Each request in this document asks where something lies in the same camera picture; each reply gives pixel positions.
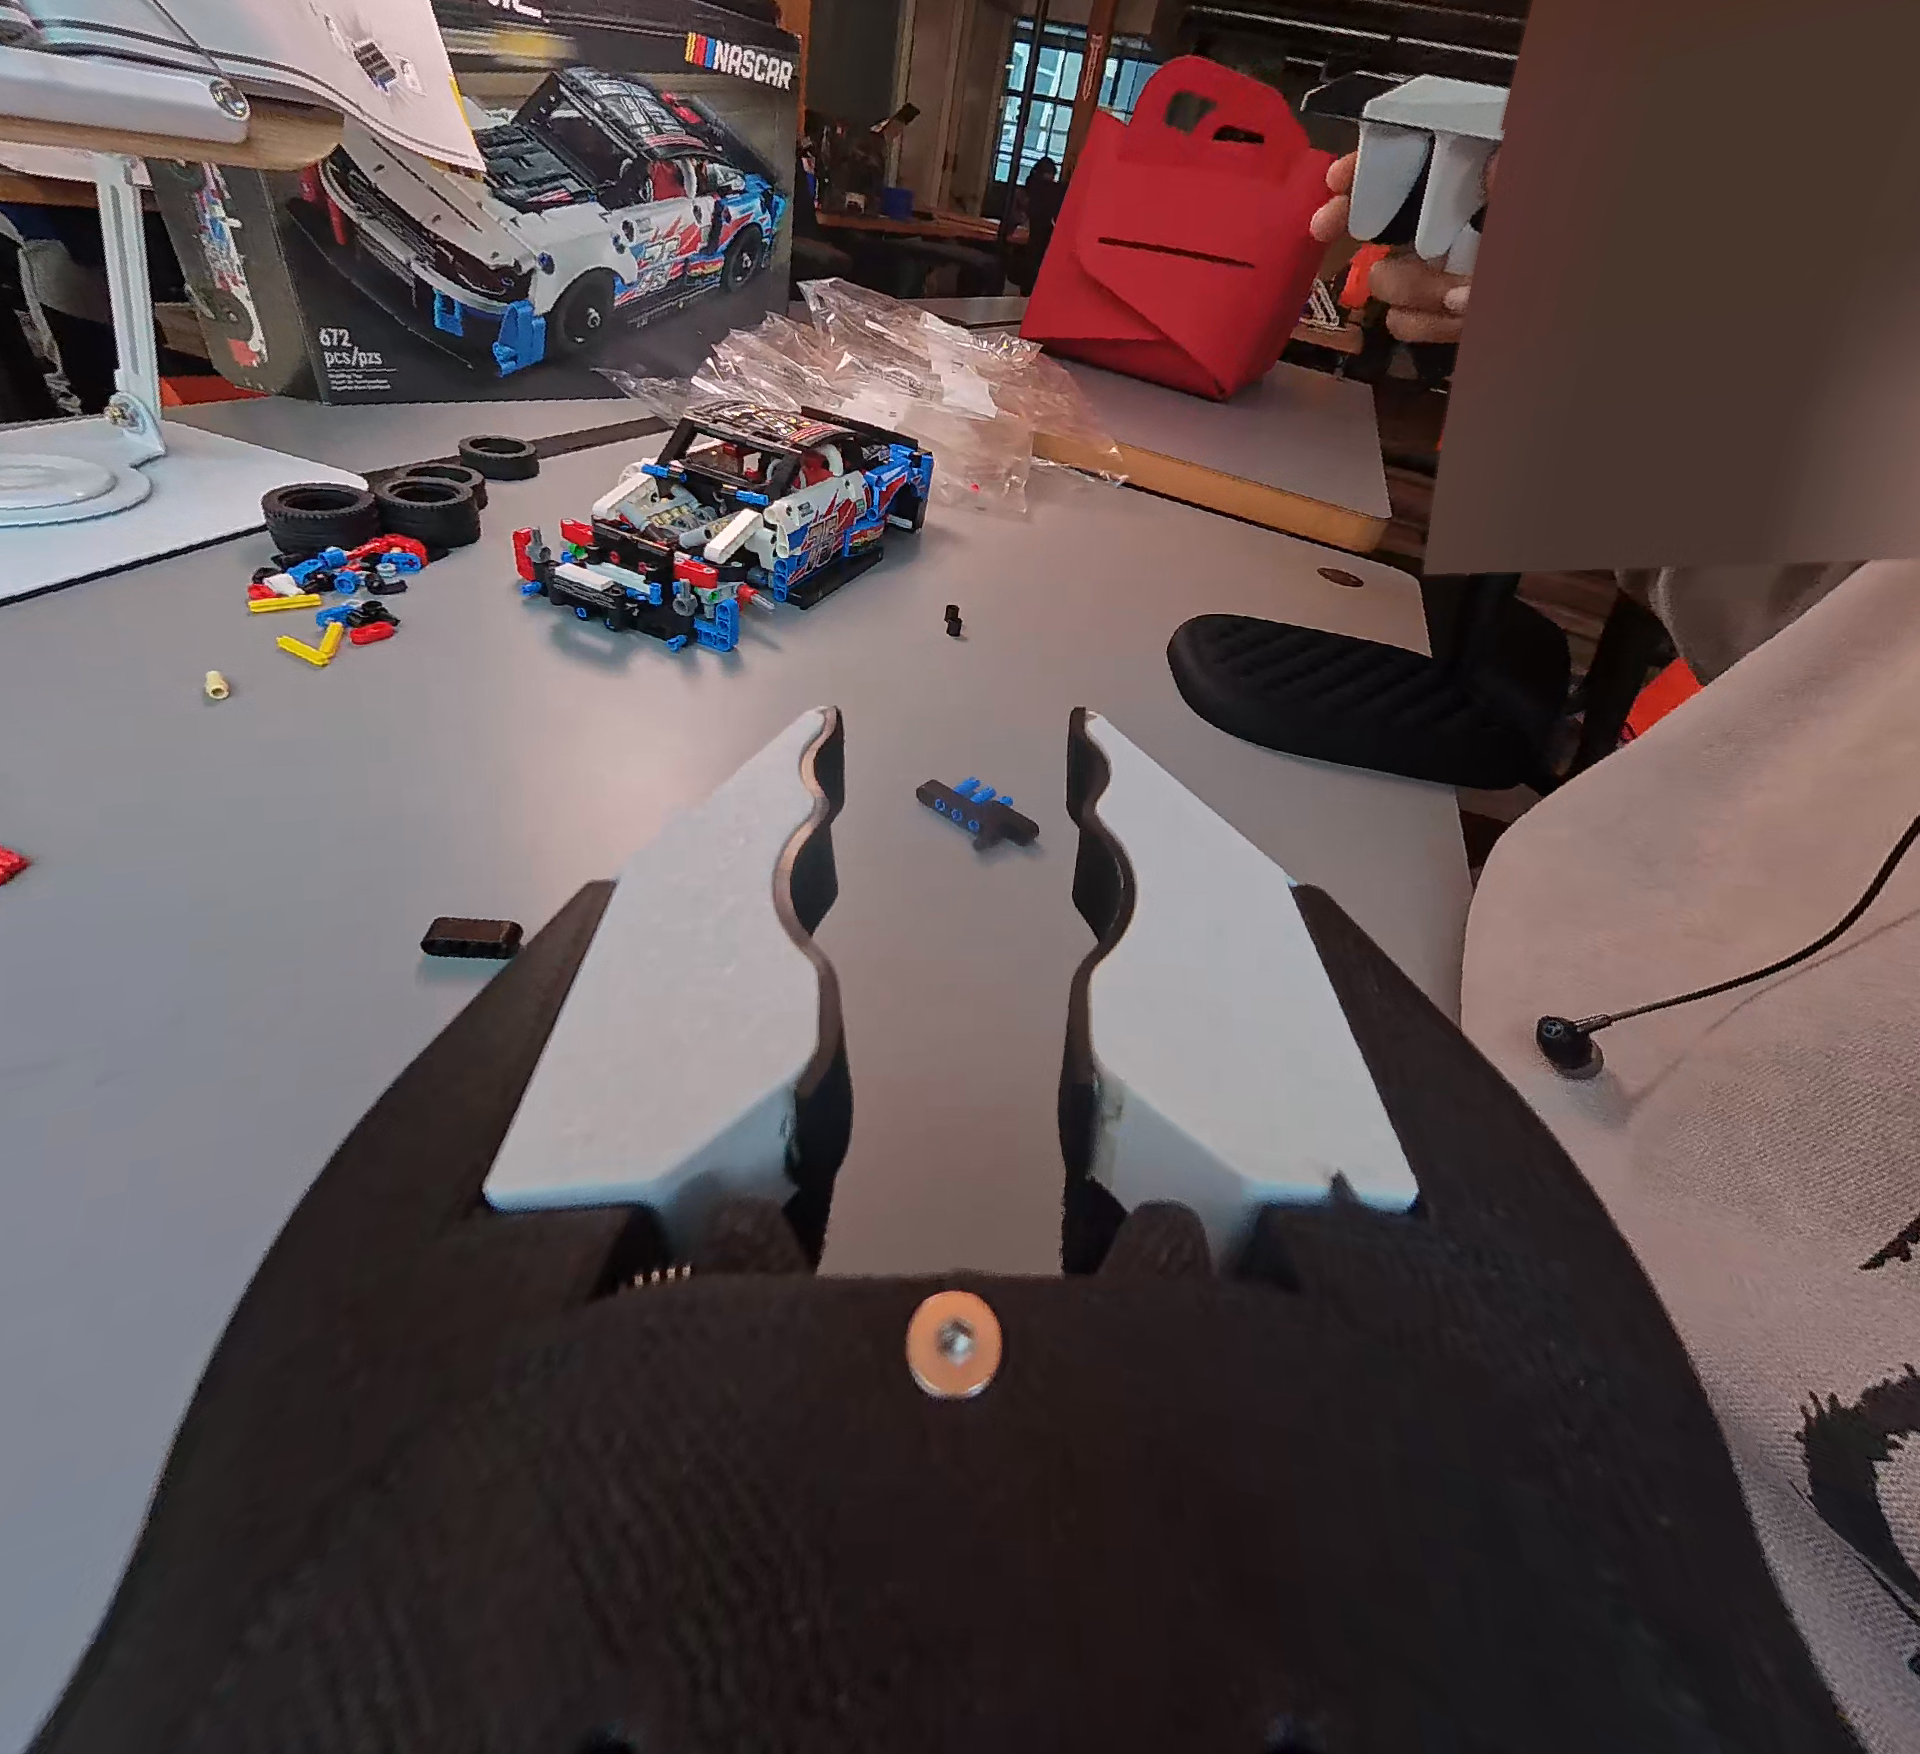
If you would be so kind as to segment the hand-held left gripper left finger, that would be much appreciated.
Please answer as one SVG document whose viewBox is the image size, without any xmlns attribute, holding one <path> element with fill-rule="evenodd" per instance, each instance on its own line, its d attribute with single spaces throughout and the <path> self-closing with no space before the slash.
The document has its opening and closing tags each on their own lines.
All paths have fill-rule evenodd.
<svg viewBox="0 0 1920 1754">
<path fill-rule="evenodd" d="M 638 848 L 482 1180 L 496 1212 L 641 1206 L 691 1254 L 738 1197 L 822 1254 L 851 1143 L 836 976 L 844 718 L 801 711 Z"/>
</svg>

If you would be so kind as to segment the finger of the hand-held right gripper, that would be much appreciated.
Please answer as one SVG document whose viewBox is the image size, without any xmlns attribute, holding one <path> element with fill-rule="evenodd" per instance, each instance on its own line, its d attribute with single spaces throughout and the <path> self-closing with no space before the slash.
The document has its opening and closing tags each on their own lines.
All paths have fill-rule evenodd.
<svg viewBox="0 0 1920 1754">
<path fill-rule="evenodd" d="M 1321 143 L 1332 135 L 1342 154 L 1323 175 L 1328 199 L 1311 215 L 1321 246 L 1352 236 L 1382 237 L 1419 184 L 1419 132 L 1399 117 L 1412 80 L 1348 73 L 1303 96 L 1303 120 Z"/>
<path fill-rule="evenodd" d="M 1419 132 L 1419 184 L 1382 237 L 1363 246 L 1412 248 L 1449 274 L 1469 274 L 1487 212 L 1487 172 L 1503 140 L 1503 84 L 1413 80 L 1399 110 Z"/>
</svg>

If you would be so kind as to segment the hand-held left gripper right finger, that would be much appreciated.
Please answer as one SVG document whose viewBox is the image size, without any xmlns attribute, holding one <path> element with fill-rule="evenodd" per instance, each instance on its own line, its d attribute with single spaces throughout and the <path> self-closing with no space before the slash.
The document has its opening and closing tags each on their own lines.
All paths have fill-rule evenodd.
<svg viewBox="0 0 1920 1754">
<path fill-rule="evenodd" d="M 1071 907 L 1064 1260 L 1127 1212 L 1236 1262 L 1270 1206 L 1403 1215 L 1419 1180 L 1302 914 L 1302 887 L 1109 718 L 1070 713 Z"/>
</svg>

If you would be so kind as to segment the black beam with blue pins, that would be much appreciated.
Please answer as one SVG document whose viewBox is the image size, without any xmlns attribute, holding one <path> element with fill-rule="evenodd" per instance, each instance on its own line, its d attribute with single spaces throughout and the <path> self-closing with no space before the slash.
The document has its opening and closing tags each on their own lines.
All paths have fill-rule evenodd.
<svg viewBox="0 0 1920 1754">
<path fill-rule="evenodd" d="M 960 784 L 921 784 L 916 801 L 972 837 L 973 850 L 994 846 L 1030 848 L 1039 837 L 1039 824 L 1027 818 L 1007 792 L 973 775 Z"/>
</svg>

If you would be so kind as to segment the grey desk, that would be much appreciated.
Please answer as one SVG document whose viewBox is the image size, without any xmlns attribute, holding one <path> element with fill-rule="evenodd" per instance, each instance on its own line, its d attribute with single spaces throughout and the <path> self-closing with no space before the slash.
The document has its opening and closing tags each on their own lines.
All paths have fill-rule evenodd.
<svg viewBox="0 0 1920 1754">
<path fill-rule="evenodd" d="M 433 917 L 546 923 L 805 707 L 846 722 L 836 907 L 855 1134 L 825 1272 L 1059 1264 L 1071 707 L 1114 722 L 1458 1016 L 1453 796 L 1205 729 L 1164 645 L 1243 613 L 1424 643 L 1408 575 L 1086 478 L 1022 517 L 936 504 L 813 613 L 667 655 L 514 593 L 517 521 L 638 458 L 493 495 L 388 645 L 309 670 L 245 609 L 263 538 L 4 608 L 4 1750 L 65 1689 L 218 1335 L 377 1094 L 482 989 Z M 944 636 L 959 604 L 966 639 Z M 231 698 L 210 704 L 218 670 Z M 972 837 L 916 786 L 1039 824 Z"/>
</svg>

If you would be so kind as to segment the person's right hand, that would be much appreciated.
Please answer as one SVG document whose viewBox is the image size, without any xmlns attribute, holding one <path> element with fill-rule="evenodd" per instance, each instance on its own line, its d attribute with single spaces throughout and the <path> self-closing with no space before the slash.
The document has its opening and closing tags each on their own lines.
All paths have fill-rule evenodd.
<svg viewBox="0 0 1920 1754">
<path fill-rule="evenodd" d="M 1355 154 L 1337 157 L 1323 175 L 1328 204 L 1314 212 L 1311 231 L 1328 248 L 1355 248 L 1373 257 L 1367 300 L 1385 309 L 1385 334 L 1404 347 L 1458 347 L 1469 303 L 1469 277 L 1424 261 L 1412 248 L 1360 246 L 1348 236 Z"/>
</svg>

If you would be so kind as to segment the red felt tote bag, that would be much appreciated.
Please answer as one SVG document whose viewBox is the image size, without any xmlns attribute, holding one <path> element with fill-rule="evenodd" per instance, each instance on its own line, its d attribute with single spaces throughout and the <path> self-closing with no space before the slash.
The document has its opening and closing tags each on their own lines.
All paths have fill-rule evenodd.
<svg viewBox="0 0 1920 1754">
<path fill-rule="evenodd" d="M 1198 57 L 1164 64 L 1127 120 L 1093 120 L 1021 337 L 1236 398 L 1277 366 L 1311 300 L 1328 172 L 1281 91 Z"/>
</svg>

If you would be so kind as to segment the toy brick race car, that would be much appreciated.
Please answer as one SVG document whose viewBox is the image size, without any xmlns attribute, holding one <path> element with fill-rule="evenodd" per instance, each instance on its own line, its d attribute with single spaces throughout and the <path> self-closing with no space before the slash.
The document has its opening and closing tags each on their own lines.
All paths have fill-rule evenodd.
<svg viewBox="0 0 1920 1754">
<path fill-rule="evenodd" d="M 931 450 L 817 409 L 713 402 L 556 542 L 517 529 L 514 583 L 614 636 L 733 653 L 746 608 L 809 609 L 918 533 Z"/>
</svg>

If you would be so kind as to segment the person's torso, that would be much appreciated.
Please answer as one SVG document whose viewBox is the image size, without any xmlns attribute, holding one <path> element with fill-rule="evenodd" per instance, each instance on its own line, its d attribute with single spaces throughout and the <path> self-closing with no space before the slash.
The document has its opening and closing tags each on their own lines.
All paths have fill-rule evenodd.
<svg viewBox="0 0 1920 1754">
<path fill-rule="evenodd" d="M 1918 1750 L 1918 565 L 1850 570 L 1517 818 L 1460 1022 L 1589 1176 L 1868 1750 Z M 1534 1022 L 1662 998 L 1562 1079 Z"/>
</svg>

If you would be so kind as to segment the crumpled clear plastic bag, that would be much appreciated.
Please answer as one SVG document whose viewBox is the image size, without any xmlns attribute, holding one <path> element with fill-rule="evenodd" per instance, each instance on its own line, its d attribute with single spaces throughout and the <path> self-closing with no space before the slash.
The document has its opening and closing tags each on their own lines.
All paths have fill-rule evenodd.
<svg viewBox="0 0 1920 1754">
<path fill-rule="evenodd" d="M 916 436 L 931 455 L 931 495 L 973 511 L 1022 517 L 1039 471 L 1071 471 L 1036 455 L 1036 429 L 1070 420 L 1070 372 L 1018 334 L 973 334 L 846 282 L 805 282 L 805 313 L 768 313 L 719 338 L 684 378 L 607 372 L 651 413 L 674 420 L 705 402 L 756 402 L 776 412 L 822 409 Z"/>
</svg>

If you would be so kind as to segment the pile of mixed coloured pieces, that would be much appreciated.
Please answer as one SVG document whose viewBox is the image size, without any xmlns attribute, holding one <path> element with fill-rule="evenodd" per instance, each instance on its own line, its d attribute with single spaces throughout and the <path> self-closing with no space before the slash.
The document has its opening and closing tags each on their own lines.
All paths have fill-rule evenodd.
<svg viewBox="0 0 1920 1754">
<path fill-rule="evenodd" d="M 391 643 L 401 621 L 399 593 L 430 565 L 424 542 L 377 535 L 361 545 L 326 545 L 314 559 L 281 559 L 253 570 L 245 604 L 253 621 L 300 622 L 277 633 L 277 648 L 309 670 L 329 670 L 346 648 Z"/>
</svg>

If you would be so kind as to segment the black toy car box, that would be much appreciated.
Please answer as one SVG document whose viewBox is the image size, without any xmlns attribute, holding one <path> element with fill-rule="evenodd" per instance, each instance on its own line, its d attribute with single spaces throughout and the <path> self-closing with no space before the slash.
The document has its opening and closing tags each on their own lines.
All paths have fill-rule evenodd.
<svg viewBox="0 0 1920 1754">
<path fill-rule="evenodd" d="M 430 0 L 482 172 L 361 124 L 154 175 L 213 368 L 331 409 L 688 374 L 784 309 L 801 47 L 738 0 Z"/>
</svg>

